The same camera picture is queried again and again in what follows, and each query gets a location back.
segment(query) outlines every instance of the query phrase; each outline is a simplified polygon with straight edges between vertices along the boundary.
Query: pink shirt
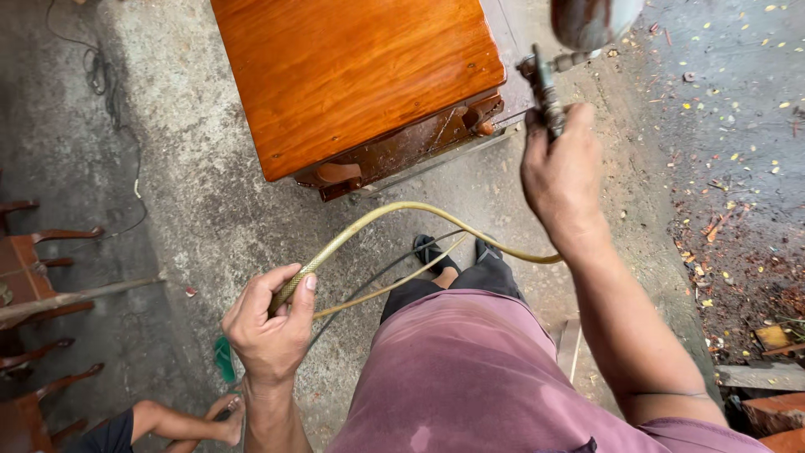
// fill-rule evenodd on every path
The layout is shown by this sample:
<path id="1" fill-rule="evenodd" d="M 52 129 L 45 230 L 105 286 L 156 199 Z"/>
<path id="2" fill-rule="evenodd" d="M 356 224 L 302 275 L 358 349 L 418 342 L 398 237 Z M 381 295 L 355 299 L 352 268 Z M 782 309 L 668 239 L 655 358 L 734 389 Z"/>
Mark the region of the pink shirt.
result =
<path id="1" fill-rule="evenodd" d="M 424 297 L 378 329 L 327 451 L 569 452 L 594 438 L 601 453 L 768 452 L 687 418 L 632 427 L 579 395 L 555 357 L 516 299 L 479 289 Z"/>

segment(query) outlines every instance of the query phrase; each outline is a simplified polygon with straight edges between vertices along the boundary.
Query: stained concrete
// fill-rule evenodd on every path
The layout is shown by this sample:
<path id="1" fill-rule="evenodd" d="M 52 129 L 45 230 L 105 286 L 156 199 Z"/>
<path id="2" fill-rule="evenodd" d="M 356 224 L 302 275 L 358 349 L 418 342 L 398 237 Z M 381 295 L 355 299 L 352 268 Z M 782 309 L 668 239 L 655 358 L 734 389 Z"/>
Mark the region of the stained concrete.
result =
<path id="1" fill-rule="evenodd" d="M 72 349 L 35 365 L 26 384 L 31 388 L 54 373 L 75 372 L 100 360 L 107 363 L 92 383 L 79 383 L 53 398 L 48 415 L 53 426 L 78 417 L 88 417 L 93 424 L 145 397 L 200 413 L 225 390 L 211 365 L 211 345 L 220 334 L 218 321 L 248 279 L 276 265 L 304 262 L 354 219 L 387 202 L 428 202 L 504 243 L 552 253 L 522 198 L 522 131 L 395 186 L 377 199 L 343 197 L 323 204 L 318 193 L 290 179 L 263 180 L 208 2 L 105 0 L 77 6 L 57 1 L 54 27 L 82 39 L 100 38 L 118 68 L 126 101 L 123 120 L 133 135 L 109 129 L 103 99 L 85 84 L 85 50 L 47 33 L 42 27 L 46 7 L 44 0 L 3 6 L 6 31 L 0 35 L 8 45 L 2 46 L 2 61 L 10 64 L 3 65 L 2 111 L 8 118 L 4 135 L 14 139 L 0 148 L 9 163 L 4 164 L 8 177 L 2 193 L 39 197 L 47 207 L 39 213 L 15 214 L 12 224 L 25 232 L 54 224 L 103 224 L 108 231 L 130 225 L 139 214 L 132 190 L 139 145 L 139 192 L 149 210 L 147 220 L 130 233 L 76 251 L 79 263 L 67 272 L 52 273 L 52 279 L 54 285 L 63 285 L 59 289 L 73 289 L 157 271 L 167 276 L 162 286 L 99 301 L 92 312 L 48 324 L 47 334 L 24 332 L 29 346 L 49 335 L 79 339 Z M 528 40 L 539 40 L 549 52 L 559 51 L 547 28 L 544 2 L 527 2 L 507 14 Z M 559 80 L 559 90 L 567 101 L 596 105 L 598 134 L 605 145 L 601 203 L 615 243 L 708 374 L 712 365 L 696 312 L 684 292 L 679 257 L 665 233 L 671 218 L 668 190 L 656 176 L 664 163 L 659 162 L 656 143 L 641 137 L 639 111 L 630 108 L 632 99 L 624 92 L 627 81 L 620 71 L 602 58 L 567 73 Z M 317 307 L 341 301 L 409 249 L 417 233 L 438 235 L 451 229 L 445 221 L 420 212 L 398 212 L 371 224 L 319 270 Z M 69 250 L 68 245 L 56 246 L 56 254 Z M 468 241 L 455 258 L 467 266 L 471 255 Z M 577 315 L 571 277 L 563 264 L 508 262 L 549 330 L 561 330 Z M 378 284 L 415 267 L 408 260 Z M 188 298 L 187 286 L 198 294 Z M 382 303 L 382 298 L 368 301 L 340 316 L 299 369 L 296 396 L 317 451 L 344 421 Z M 617 412 L 586 346 L 576 376 L 580 392 Z M 137 448 L 150 451 L 158 445 L 158 440 L 148 439 Z M 205 442 L 201 449 L 224 447 Z"/>

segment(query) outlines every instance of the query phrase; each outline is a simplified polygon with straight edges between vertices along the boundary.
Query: left hand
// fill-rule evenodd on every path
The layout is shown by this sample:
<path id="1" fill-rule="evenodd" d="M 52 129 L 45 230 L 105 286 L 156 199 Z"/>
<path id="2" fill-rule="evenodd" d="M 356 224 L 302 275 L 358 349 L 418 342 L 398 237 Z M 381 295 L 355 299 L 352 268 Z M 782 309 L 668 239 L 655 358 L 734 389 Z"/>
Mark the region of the left hand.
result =
<path id="1" fill-rule="evenodd" d="M 308 274 L 299 282 L 291 295 L 293 310 L 282 304 L 269 318 L 268 306 L 301 268 L 291 264 L 252 278 L 221 321 L 224 335 L 246 368 L 249 386 L 293 385 L 310 341 L 316 275 Z"/>

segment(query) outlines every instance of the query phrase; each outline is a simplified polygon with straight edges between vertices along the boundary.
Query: braided hose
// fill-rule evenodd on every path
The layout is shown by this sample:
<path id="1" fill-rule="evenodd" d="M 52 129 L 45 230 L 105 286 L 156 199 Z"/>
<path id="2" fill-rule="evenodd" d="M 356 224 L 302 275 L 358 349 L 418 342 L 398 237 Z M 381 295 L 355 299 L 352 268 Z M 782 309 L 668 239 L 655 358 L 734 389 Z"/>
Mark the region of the braided hose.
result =
<path id="1" fill-rule="evenodd" d="M 311 272 L 314 272 L 316 269 L 318 269 L 318 267 L 321 266 L 321 264 L 327 258 L 329 258 L 329 256 L 332 255 L 334 251 L 338 250 L 339 247 L 344 245 L 344 243 L 349 238 L 353 237 L 361 228 L 365 227 L 366 225 L 369 225 L 375 219 L 377 219 L 377 218 L 379 218 L 379 217 L 381 217 L 381 216 L 383 216 L 385 214 L 388 214 L 389 212 L 394 212 L 396 210 L 402 210 L 402 209 L 424 210 L 424 211 L 436 214 L 439 217 L 444 218 L 445 220 L 448 220 L 449 222 L 455 223 L 457 226 L 459 226 L 460 228 L 463 228 L 465 231 L 467 231 L 467 233 L 469 233 L 469 234 L 479 238 L 480 240 L 485 241 L 485 242 L 487 242 L 487 243 L 489 243 L 489 244 L 501 249 L 503 252 L 505 252 L 505 253 L 507 253 L 509 255 L 512 255 L 515 258 L 519 258 L 520 260 L 525 260 L 525 261 L 528 261 L 528 262 L 531 262 L 531 263 L 537 263 L 537 264 L 553 264 L 553 263 L 559 263 L 562 260 L 562 257 L 559 256 L 559 255 L 552 255 L 552 256 L 529 255 L 528 253 L 525 253 L 524 251 L 521 251 L 521 250 L 518 250 L 516 248 L 506 246 L 506 245 L 504 245 L 502 243 L 499 243 L 498 241 L 490 238 L 489 236 L 481 233 L 480 231 L 476 230 L 475 228 L 472 228 L 470 225 L 467 225 L 466 223 L 462 222 L 461 220 L 459 220 L 458 218 L 454 217 L 453 215 L 451 215 L 447 211 L 441 210 L 441 209 L 439 209 L 439 208 L 437 208 L 435 206 L 428 205 L 427 203 L 420 203 L 420 202 L 394 202 L 394 203 L 390 203 L 390 204 L 385 205 L 385 206 L 381 206 L 381 207 L 377 208 L 376 210 L 370 211 L 368 214 L 364 215 L 363 217 L 361 217 L 357 221 L 355 221 L 355 223 L 353 223 L 352 225 L 347 226 L 341 233 L 338 234 L 338 236 L 333 238 L 333 240 L 331 240 L 323 249 L 321 249 L 321 251 L 313 258 L 313 260 L 311 260 L 309 263 L 305 264 L 299 270 L 299 272 L 297 272 L 296 275 L 294 275 L 293 278 L 291 278 L 285 284 L 285 286 L 283 286 L 283 288 L 279 292 L 279 295 L 271 300 L 271 304 L 268 307 L 269 316 L 273 316 L 274 312 L 277 311 L 279 306 L 282 305 L 283 303 L 285 303 L 285 301 L 288 300 L 288 298 L 296 290 L 296 286 L 299 284 L 299 282 L 302 280 L 302 278 L 304 276 L 306 276 L 307 274 L 309 274 Z M 391 291 L 392 289 L 396 288 L 397 286 L 402 285 L 406 281 L 409 281 L 410 279 L 412 279 L 415 276 L 419 275 L 420 273 L 424 272 L 425 270 L 430 268 L 433 264 L 436 264 L 436 262 L 438 262 L 438 260 L 441 260 L 442 258 L 447 256 L 447 254 L 453 248 L 455 248 L 462 240 L 464 240 L 464 238 L 466 238 L 466 235 L 464 235 L 461 239 L 456 241 L 447 251 L 445 251 L 444 253 L 439 255 L 439 257 L 437 259 L 435 259 L 435 260 L 431 261 L 430 263 L 428 263 L 427 265 L 421 267 L 420 269 L 418 269 L 416 272 L 412 273 L 411 275 L 409 275 L 405 279 L 402 279 L 401 281 L 398 281 L 397 283 L 395 283 L 393 285 L 390 285 L 390 286 L 387 286 L 387 287 L 385 287 L 383 289 L 380 289 L 380 290 L 378 290 L 378 291 L 376 291 L 374 293 L 368 294 L 367 296 L 360 297 L 360 298 L 355 299 L 353 301 L 346 302 L 345 304 L 341 304 L 341 305 L 339 305 L 337 307 L 332 307 L 331 309 L 322 310 L 321 312 L 316 313 L 316 315 L 314 316 L 314 319 L 321 318 L 322 316 L 324 316 L 326 314 L 330 314 L 330 313 L 333 313 L 335 311 L 342 310 L 344 308 L 347 308 L 348 306 L 355 305 L 357 303 L 360 303 L 360 302 L 363 302 L 365 300 L 368 300 L 368 299 L 370 299 L 372 297 L 376 297 L 376 296 L 379 296 L 380 294 L 383 294 L 383 293 L 386 293 L 388 291 Z"/>

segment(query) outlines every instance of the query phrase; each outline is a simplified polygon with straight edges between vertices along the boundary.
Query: varnished wood surface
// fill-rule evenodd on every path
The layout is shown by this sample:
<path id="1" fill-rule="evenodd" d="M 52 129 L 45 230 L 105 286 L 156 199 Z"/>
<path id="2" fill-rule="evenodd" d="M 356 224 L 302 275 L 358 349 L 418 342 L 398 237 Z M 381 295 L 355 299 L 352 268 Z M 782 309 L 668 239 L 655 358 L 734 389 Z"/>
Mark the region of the varnished wood surface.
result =
<path id="1" fill-rule="evenodd" d="M 212 0 L 276 181 L 500 85 L 478 0 Z"/>

